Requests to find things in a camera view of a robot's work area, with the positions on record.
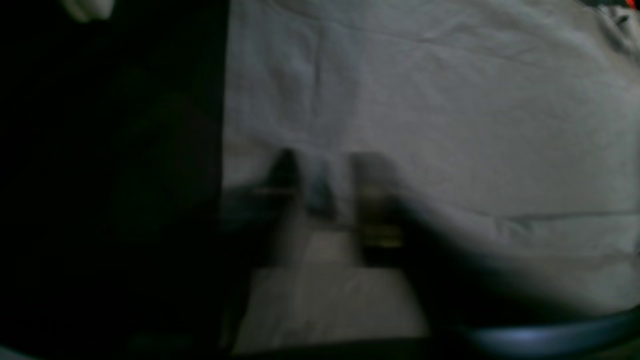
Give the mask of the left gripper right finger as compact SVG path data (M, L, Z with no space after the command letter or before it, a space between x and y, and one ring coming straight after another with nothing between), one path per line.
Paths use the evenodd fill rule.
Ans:
M366 266L406 271L411 246L396 167L379 153L350 155L355 241Z

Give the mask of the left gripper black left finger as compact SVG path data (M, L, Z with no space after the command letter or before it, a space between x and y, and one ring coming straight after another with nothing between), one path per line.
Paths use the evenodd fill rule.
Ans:
M299 187L297 158L292 150L283 150L269 168L265 180L252 190L256 207L250 225L250 251L256 268L277 266L284 257Z

